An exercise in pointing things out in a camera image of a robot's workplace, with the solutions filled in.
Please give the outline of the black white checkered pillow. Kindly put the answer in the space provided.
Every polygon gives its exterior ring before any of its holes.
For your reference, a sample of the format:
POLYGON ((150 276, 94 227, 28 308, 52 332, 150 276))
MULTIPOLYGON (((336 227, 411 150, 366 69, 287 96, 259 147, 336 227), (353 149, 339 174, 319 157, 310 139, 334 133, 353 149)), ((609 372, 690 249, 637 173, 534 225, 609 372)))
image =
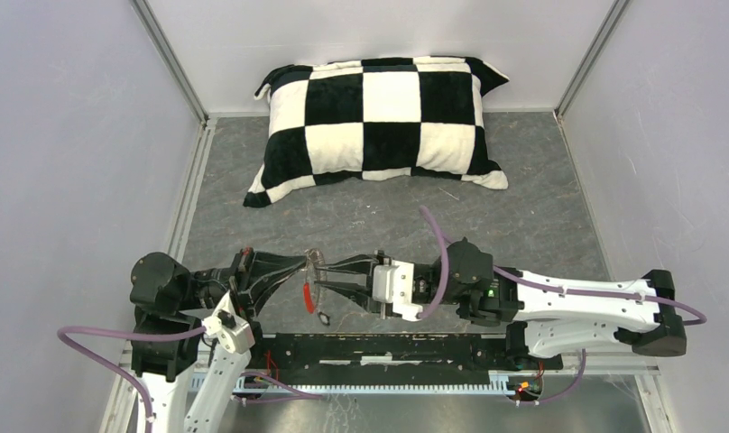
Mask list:
POLYGON ((263 163, 246 207, 349 179, 424 176, 508 187, 488 154, 483 99, 508 78, 474 57, 291 64, 255 91, 270 108, 263 163))

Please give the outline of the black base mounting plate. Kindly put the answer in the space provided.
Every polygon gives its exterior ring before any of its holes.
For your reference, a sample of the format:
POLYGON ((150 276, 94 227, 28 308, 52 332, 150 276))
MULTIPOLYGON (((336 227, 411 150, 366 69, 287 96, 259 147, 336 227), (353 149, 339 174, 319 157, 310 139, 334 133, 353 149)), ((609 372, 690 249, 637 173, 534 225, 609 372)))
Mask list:
POLYGON ((563 368, 488 334, 275 334, 251 349, 248 368, 300 385, 476 385, 490 372, 563 368))

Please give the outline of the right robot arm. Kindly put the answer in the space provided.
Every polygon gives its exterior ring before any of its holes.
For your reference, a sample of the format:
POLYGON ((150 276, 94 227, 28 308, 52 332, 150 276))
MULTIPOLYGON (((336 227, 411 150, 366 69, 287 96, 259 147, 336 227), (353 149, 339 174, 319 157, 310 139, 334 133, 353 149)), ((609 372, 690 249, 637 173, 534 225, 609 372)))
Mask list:
POLYGON ((601 345, 627 345, 652 357, 687 351, 667 271, 620 282, 558 279, 497 267, 491 254, 465 238, 440 244, 444 249, 431 264, 382 252, 316 263, 315 284, 385 318, 417 322, 437 302, 473 325, 504 327, 503 357, 515 368, 601 345))

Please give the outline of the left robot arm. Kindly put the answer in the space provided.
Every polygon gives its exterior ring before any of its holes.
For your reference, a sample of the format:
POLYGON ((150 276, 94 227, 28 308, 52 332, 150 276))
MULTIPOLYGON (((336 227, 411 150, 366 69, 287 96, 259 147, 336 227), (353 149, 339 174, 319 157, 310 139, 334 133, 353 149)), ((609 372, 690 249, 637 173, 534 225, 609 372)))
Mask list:
POLYGON ((225 268, 191 271, 166 253, 131 270, 131 371, 146 432, 216 432, 238 378, 265 356, 257 316, 307 263, 240 250, 225 268))

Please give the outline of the metal keyring with red handle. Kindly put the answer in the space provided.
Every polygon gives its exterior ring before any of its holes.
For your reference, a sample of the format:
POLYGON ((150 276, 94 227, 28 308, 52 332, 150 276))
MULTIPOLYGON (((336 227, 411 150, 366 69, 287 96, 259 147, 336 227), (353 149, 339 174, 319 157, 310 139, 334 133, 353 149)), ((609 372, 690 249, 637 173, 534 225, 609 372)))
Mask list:
POLYGON ((304 304, 309 314, 319 315, 324 312, 328 293, 328 290, 322 286, 322 283, 328 279, 327 272, 323 270, 326 260, 324 254, 318 248, 310 248, 305 254, 304 304))

